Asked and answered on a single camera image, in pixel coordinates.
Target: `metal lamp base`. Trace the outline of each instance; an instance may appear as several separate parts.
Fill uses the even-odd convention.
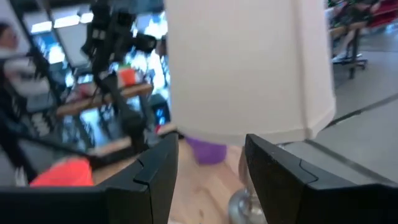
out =
[[[250,208],[250,194],[246,189],[232,195],[228,204],[230,224],[267,224],[261,208]]]

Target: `wall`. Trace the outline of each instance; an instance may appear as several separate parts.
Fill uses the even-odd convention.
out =
[[[19,47],[17,51],[19,53],[26,53],[30,49],[30,45],[8,0],[0,0],[0,21],[8,22],[13,26],[19,38]]]
[[[78,24],[57,29],[64,44],[65,53],[73,67],[88,63],[87,57],[80,52],[86,42],[86,24]]]

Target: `shelf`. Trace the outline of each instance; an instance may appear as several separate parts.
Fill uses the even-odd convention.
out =
[[[372,28],[372,27],[377,27],[377,26],[383,25],[383,24],[389,24],[394,19],[397,19],[397,17],[394,16],[394,17],[383,18],[383,19],[372,22],[370,25],[368,25],[368,27]]]
[[[393,3],[388,3],[388,4],[381,4],[379,10],[377,10],[374,13],[374,17],[380,16],[382,14],[388,13],[388,12],[394,12],[398,11],[398,2],[393,2]]]

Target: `person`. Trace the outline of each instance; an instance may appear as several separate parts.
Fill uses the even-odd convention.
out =
[[[1,72],[15,89],[23,97],[40,95],[50,91],[46,78],[33,79],[36,67],[30,57],[18,55],[19,39],[14,29],[7,22],[0,22],[0,62]]]
[[[333,6],[333,12],[331,17],[336,17],[339,15],[344,7],[346,6],[346,1],[340,0],[329,0],[329,6]],[[369,12],[370,14],[375,13],[380,8],[380,0],[357,0],[354,3],[354,7],[362,13]],[[351,30],[340,42],[339,46],[333,51],[333,58],[337,58],[343,53],[347,48],[348,44],[354,39],[355,30]]]

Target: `floor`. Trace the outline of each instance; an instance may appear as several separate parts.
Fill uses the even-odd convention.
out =
[[[216,165],[198,165],[193,149],[185,140],[178,144],[178,175],[171,204],[169,224],[227,223],[228,201],[243,185],[238,162],[241,147],[228,147],[226,159]],[[99,184],[134,162],[135,158],[113,164],[93,173]]]
[[[335,67],[337,112],[340,118],[365,108],[306,142],[286,150],[356,184],[398,182],[398,29],[374,30],[362,38],[361,53],[369,59],[354,80]]]

